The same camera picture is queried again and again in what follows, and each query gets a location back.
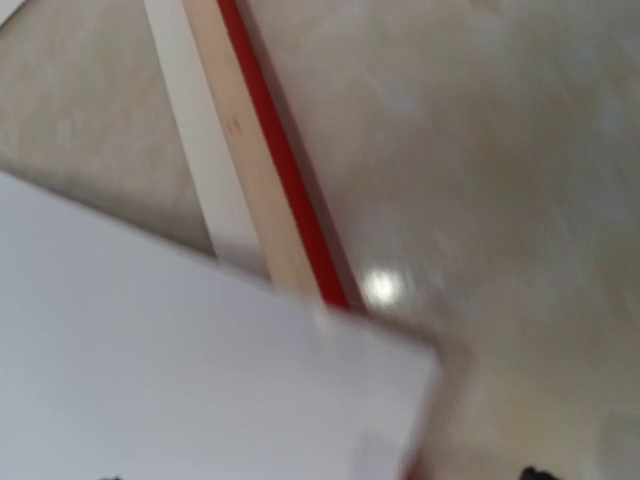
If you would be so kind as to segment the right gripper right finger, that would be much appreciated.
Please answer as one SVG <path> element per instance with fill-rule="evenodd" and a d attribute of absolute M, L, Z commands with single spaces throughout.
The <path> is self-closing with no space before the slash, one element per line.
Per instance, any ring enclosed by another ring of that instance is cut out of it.
<path fill-rule="evenodd" d="M 537 469 L 533 466 L 524 468 L 518 477 L 519 480 L 560 480 L 556 475 L 546 471 Z"/>

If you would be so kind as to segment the autumn forest photo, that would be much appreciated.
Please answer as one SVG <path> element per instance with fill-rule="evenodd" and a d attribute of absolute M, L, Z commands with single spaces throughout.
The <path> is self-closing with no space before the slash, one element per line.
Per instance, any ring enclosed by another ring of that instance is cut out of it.
<path fill-rule="evenodd" d="M 399 479 L 427 345 L 1 178 L 5 479 Z"/>

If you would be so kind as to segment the white mat board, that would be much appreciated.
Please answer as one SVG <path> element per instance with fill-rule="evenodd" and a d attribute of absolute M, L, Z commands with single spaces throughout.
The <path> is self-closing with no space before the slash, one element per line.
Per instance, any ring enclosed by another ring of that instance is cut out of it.
<path fill-rule="evenodd" d="M 184 5 L 144 3 L 187 164 L 217 259 L 269 277 Z"/>

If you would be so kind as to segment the red wooden picture frame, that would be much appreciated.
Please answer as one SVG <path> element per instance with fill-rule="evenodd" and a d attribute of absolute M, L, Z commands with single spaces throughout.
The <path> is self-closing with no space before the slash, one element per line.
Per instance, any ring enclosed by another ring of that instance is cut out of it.
<path fill-rule="evenodd" d="M 184 8 L 273 284 L 365 313 L 307 189 L 237 3 L 187 1 Z"/>

